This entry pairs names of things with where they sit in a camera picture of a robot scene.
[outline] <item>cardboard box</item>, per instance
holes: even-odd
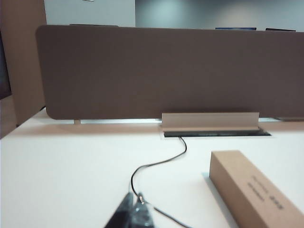
[[[304,215],[240,151],[212,152],[210,179],[240,228],[304,228]]]

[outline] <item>desk surface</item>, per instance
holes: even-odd
[[[2,227],[103,227],[134,169],[184,149],[157,123],[71,123],[42,110],[1,140]],[[183,158],[141,171],[135,187],[194,228],[237,227],[206,177],[211,151],[237,149],[304,212],[304,122],[260,126],[272,136],[185,138]],[[177,227],[156,212],[153,219],[157,227]]]

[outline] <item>black cable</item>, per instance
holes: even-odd
[[[182,140],[182,142],[183,142],[184,145],[185,145],[185,150],[184,150],[182,153],[180,153],[180,154],[178,154],[178,155],[176,155],[176,156],[174,156],[174,157],[172,157],[172,158],[163,160],[163,161],[159,161],[159,162],[151,163],[151,164],[146,164],[146,165],[141,165],[140,167],[138,167],[138,168],[134,171],[134,173],[133,173],[132,176],[131,176],[131,187],[132,187],[132,190],[133,190],[133,192],[134,192],[134,194],[135,194],[136,196],[138,196],[138,194],[137,194],[137,192],[135,191],[135,188],[134,188],[133,178],[134,178],[135,174],[138,172],[138,170],[140,170],[141,168],[147,168],[147,167],[150,167],[150,166],[154,166],[154,165],[159,165],[159,164],[163,164],[163,163],[166,163],[166,162],[170,162],[170,161],[172,161],[172,160],[174,160],[174,159],[176,159],[176,158],[182,156],[183,154],[185,154],[185,153],[187,152],[187,144],[186,144],[186,142],[184,141],[184,139],[183,139],[182,137],[179,137],[179,139]],[[156,210],[157,212],[159,212],[159,213],[161,213],[162,215],[166,216],[167,218],[171,219],[172,221],[176,222],[177,224],[181,225],[182,227],[191,228],[191,227],[189,227],[189,226],[183,224],[182,222],[178,221],[177,219],[175,219],[175,218],[172,217],[171,215],[168,215],[167,213],[165,213],[165,212],[163,212],[162,210],[158,209],[157,207],[155,207],[155,206],[153,206],[153,205],[152,205],[152,207],[153,207],[154,210]]]

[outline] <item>desk divider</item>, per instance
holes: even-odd
[[[36,36],[54,119],[304,116],[301,32],[48,25]]]

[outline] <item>brown fabric panel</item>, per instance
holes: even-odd
[[[55,119],[304,116],[304,33],[42,26],[37,40]]]
[[[44,106],[35,31],[46,24],[43,0],[1,0],[1,33],[20,125]]]

